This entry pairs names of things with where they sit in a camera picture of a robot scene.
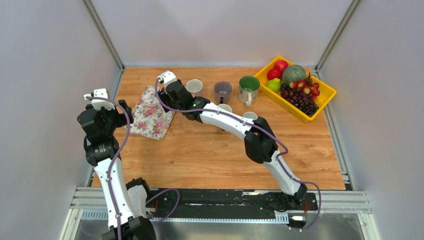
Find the pink faceted mug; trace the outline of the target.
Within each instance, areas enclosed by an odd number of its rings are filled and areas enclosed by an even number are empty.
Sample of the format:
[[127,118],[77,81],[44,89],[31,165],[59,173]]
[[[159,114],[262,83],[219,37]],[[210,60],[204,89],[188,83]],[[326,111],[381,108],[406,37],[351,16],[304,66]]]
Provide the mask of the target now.
[[185,88],[193,97],[202,97],[204,95],[203,86],[199,79],[191,79],[186,83]]

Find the mauve mug black handle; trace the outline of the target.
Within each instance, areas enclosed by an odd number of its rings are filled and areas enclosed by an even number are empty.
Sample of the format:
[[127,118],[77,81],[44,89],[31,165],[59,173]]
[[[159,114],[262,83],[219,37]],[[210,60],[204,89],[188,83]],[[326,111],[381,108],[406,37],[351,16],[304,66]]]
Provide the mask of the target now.
[[232,85],[228,81],[219,81],[214,85],[214,97],[218,104],[227,104],[231,100]]

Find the dark green mug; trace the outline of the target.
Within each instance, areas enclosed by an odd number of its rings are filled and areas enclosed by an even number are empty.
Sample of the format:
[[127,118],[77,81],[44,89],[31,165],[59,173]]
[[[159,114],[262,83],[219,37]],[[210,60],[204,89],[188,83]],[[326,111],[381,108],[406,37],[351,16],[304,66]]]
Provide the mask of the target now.
[[229,105],[224,104],[224,103],[218,104],[217,107],[224,110],[224,111],[230,112],[230,113],[233,112],[233,109]]

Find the cream floral mug green inside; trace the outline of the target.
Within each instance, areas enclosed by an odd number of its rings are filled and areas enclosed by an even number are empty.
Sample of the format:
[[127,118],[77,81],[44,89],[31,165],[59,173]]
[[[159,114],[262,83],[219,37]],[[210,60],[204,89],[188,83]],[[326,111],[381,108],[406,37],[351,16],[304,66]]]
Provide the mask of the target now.
[[243,76],[238,84],[238,100],[247,107],[251,107],[258,96],[259,88],[260,82],[255,76]]

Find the grey blue mug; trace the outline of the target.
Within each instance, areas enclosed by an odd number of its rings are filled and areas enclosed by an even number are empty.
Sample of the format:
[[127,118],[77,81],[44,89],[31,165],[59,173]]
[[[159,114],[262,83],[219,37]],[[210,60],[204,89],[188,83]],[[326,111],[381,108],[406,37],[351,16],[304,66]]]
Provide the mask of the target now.
[[252,111],[245,112],[242,117],[247,119],[252,119],[252,120],[258,119],[258,115]]

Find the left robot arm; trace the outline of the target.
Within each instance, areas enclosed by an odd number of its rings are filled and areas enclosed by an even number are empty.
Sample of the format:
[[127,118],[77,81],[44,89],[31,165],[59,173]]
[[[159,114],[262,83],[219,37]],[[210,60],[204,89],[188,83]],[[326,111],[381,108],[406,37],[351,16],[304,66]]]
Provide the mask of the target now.
[[103,97],[91,101],[77,117],[86,136],[85,158],[98,176],[107,207],[108,231],[103,240],[155,240],[153,224],[146,207],[153,201],[147,182],[139,177],[125,183],[121,151],[114,137],[117,128],[129,126],[134,119],[125,100],[115,102]]

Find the left arm base link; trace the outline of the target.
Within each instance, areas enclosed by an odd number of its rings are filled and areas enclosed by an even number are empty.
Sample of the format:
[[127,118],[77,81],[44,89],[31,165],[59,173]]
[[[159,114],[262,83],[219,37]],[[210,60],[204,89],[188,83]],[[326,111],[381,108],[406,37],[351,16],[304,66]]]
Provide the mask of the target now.
[[137,179],[133,178],[130,182],[126,183],[125,186],[136,216],[148,219],[146,202],[151,195],[151,190],[147,181],[142,177]]

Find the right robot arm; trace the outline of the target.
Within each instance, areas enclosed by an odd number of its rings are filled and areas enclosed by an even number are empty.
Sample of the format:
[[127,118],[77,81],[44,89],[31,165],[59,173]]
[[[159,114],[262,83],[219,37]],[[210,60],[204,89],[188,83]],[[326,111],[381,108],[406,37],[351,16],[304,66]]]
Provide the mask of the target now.
[[288,148],[276,138],[263,117],[245,118],[223,110],[204,97],[193,97],[177,78],[164,80],[158,76],[155,85],[159,84],[163,84],[164,89],[158,89],[156,96],[166,112],[181,113],[188,120],[209,124],[237,136],[244,142],[247,157],[263,164],[278,182],[290,208],[298,209],[305,203],[306,182],[296,177],[284,161]]

